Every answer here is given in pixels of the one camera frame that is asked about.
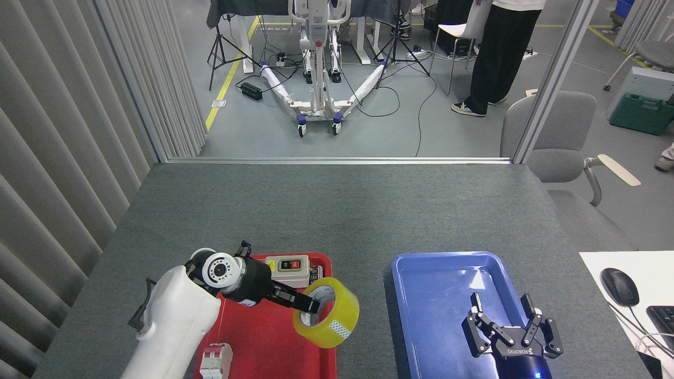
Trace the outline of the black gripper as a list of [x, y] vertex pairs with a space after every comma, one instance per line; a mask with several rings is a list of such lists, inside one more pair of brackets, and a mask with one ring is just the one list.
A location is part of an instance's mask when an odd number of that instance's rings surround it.
[[[552, 378], [544, 356], [556, 359], [563, 353], [557, 324], [534, 307], [529, 294], [522, 295], [520, 301], [529, 319], [526, 328], [502, 329], [486, 316], [479, 293], [470, 295], [469, 315], [462, 322], [470, 353], [477, 358], [491, 353], [492, 348], [499, 378]], [[544, 347], [534, 338], [539, 330], [542, 330], [544, 336]], [[513, 345], [503, 340], [503, 331], [513, 340]]]
[[293, 308], [308, 314], [317, 314], [320, 302], [311, 296], [304, 295], [291, 286], [274, 282], [271, 269], [267, 264], [252, 257], [243, 257], [245, 273], [238, 288], [231, 291], [231, 300], [241, 305], [252, 307], [264, 299], [284, 307]]

